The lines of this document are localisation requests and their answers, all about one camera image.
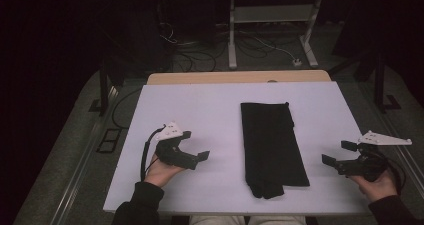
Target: folded black cloth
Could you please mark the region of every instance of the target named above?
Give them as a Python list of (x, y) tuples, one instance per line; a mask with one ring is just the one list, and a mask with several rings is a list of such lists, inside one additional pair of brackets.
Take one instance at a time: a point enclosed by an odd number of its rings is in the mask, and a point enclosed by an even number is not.
[(284, 194), (283, 185), (309, 186), (289, 104), (241, 104), (246, 182), (255, 197)]

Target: white tag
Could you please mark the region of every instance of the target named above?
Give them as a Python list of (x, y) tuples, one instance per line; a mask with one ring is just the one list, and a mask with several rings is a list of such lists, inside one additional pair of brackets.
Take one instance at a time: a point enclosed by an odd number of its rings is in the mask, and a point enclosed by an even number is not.
[(368, 131), (359, 138), (359, 142), (374, 145), (411, 145), (411, 139), (400, 139)]
[(156, 136), (156, 140), (165, 140), (183, 135), (183, 131), (178, 127), (175, 122), (170, 122), (166, 127)]

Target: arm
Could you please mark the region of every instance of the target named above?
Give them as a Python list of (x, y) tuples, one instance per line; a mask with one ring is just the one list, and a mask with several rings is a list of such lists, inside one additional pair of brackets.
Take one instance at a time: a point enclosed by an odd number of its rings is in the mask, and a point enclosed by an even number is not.
[(368, 182), (362, 176), (350, 178), (370, 200), (369, 208), (379, 225), (424, 224), (423, 221), (415, 219), (403, 204), (387, 170), (374, 182)]
[(159, 224), (157, 210), (164, 195), (161, 188), (184, 169), (162, 163), (156, 155), (152, 161), (144, 181), (135, 184), (131, 201), (122, 203), (116, 210), (112, 224)]

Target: hand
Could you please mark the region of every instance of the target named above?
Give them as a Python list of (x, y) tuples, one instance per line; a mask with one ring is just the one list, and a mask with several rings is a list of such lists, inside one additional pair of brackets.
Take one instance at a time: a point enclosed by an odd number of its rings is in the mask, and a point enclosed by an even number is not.
[(368, 182), (362, 176), (350, 176), (350, 179), (359, 185), (359, 190), (361, 190), (371, 202), (388, 196), (397, 195), (395, 183), (388, 170), (384, 171), (374, 182)]
[(151, 162), (153, 163), (151, 164), (144, 181), (158, 187), (165, 186), (175, 174), (185, 170), (185, 168), (171, 166), (161, 162), (156, 154), (153, 155)]

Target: white table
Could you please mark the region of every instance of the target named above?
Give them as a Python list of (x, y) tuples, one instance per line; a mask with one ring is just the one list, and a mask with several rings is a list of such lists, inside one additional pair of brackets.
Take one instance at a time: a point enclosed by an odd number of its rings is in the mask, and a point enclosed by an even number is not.
[[(253, 197), (244, 179), (241, 102), (290, 103), (310, 187), (285, 186), (283, 196), (270, 200)], [(130, 200), (134, 184), (140, 179), (144, 142), (155, 129), (170, 121), (192, 132), (190, 139), (181, 142), (181, 150), (191, 154), (211, 152), (195, 171), (185, 171), (165, 186), (165, 197), (159, 207), (162, 214), (368, 213), (367, 200), (357, 186), (321, 162), (321, 154), (340, 160), (356, 159), (359, 155), (340, 147), (341, 140), (357, 141), (361, 133), (335, 82), (146, 85), (106, 198), (105, 211), (114, 212), (122, 202)], [(155, 145), (152, 142), (147, 162)]]

